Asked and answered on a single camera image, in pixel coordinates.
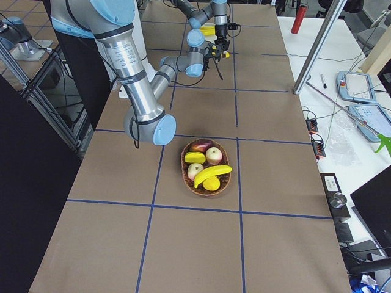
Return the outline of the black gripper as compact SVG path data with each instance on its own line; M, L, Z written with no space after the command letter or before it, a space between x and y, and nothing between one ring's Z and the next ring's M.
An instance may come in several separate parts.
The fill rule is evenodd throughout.
M203 55L203 70L210 69L210 66L209 66L210 59L212 60L215 67L217 67L217 63L218 63L217 46L214 43L207 41L206 47L204 49L204 55Z
M222 49L224 51L229 50L230 40L226 37L229 36L231 38L235 38L240 34L240 24L238 23L227 23L227 24L215 24L214 25L215 35L217 39L215 40L216 45L222 44ZM235 35L234 33L230 33L229 31L237 31L239 32Z

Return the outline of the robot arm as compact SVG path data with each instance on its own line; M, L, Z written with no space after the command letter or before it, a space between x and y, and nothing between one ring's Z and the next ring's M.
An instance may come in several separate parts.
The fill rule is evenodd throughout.
M189 1L173 1L192 27L187 34L189 52L185 56L164 58L152 79L133 38L138 15L135 1L51 1L50 5L56 31L94 39L104 46L110 68L131 101L124 128L135 144L167 145L175 135L176 120L158 100L179 72L190 77L202 74L209 42L200 28L210 18L225 19L225 1L211 1L206 16Z
M227 39L230 21L227 15L227 1L212 0L204 8L197 10L189 1L170 1L187 17L193 29L200 29L207 21L214 19L215 44L221 45L223 51L228 51L230 41Z

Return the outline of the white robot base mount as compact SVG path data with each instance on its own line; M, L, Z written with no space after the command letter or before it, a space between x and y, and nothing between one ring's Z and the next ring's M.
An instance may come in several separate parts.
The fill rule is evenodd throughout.
M119 86L118 96L121 99L128 99L128 94L120 81L117 82Z

